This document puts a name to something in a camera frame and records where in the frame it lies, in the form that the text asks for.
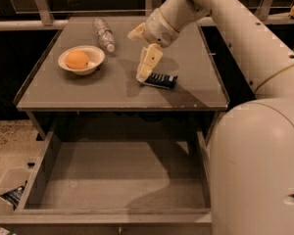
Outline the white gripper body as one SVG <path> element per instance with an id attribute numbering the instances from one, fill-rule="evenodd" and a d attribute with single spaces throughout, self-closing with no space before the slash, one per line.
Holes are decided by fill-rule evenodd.
<path id="1" fill-rule="evenodd" d="M 159 9 L 146 20 L 143 35 L 149 43 L 158 43 L 163 48 L 169 47 L 179 37 L 179 33 L 166 22 Z"/>

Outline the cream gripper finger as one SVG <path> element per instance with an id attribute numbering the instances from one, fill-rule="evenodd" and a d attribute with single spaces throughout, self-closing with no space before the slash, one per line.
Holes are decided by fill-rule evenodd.
<path id="1" fill-rule="evenodd" d="M 152 73 L 155 66 L 163 57 L 163 48 L 157 44 L 150 44 L 143 47 L 140 54 L 139 65 L 137 68 L 136 79 L 144 82 Z"/>
<path id="2" fill-rule="evenodd" d="M 144 29 L 145 29 L 145 23 L 141 23 L 139 26 L 137 26 L 135 29 L 133 29 L 127 37 L 130 40 L 136 41 L 136 40 L 144 40 Z"/>

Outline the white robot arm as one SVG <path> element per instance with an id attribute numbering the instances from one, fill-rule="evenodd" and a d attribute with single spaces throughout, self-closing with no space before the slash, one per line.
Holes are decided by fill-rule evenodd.
<path id="1" fill-rule="evenodd" d="M 190 23 L 211 16 L 255 93 L 210 140 L 213 235 L 294 235 L 294 52 L 238 0 L 166 0 L 132 30 L 143 82 Z"/>

